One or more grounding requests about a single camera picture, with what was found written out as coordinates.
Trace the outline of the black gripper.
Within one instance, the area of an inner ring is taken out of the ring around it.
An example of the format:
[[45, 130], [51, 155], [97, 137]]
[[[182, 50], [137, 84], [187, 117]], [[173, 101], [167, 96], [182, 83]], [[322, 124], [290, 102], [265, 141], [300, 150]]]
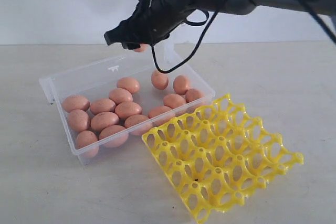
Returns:
[[121, 43], [123, 49], [133, 50], [139, 44], [157, 44], [195, 11], [194, 8], [175, 8], [166, 0], [143, 0], [130, 18], [104, 33], [108, 46]]

